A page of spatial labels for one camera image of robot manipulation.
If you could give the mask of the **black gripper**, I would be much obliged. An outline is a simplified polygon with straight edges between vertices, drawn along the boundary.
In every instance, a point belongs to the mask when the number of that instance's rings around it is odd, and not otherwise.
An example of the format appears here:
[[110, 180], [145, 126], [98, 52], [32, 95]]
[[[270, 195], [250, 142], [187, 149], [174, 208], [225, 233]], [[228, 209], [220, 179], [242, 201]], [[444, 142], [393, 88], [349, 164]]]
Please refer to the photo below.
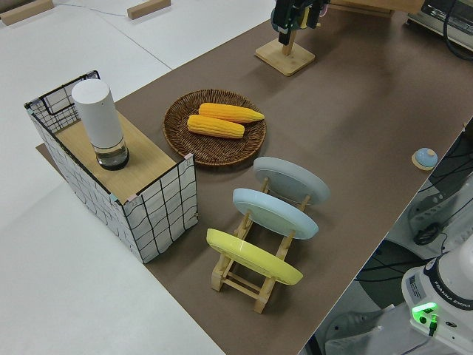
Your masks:
[[279, 8], [276, 14], [279, 43], [289, 43], [296, 8], [311, 7], [309, 12], [309, 28], [316, 28], [321, 8], [329, 3], [330, 1], [327, 0], [276, 0], [275, 8]]

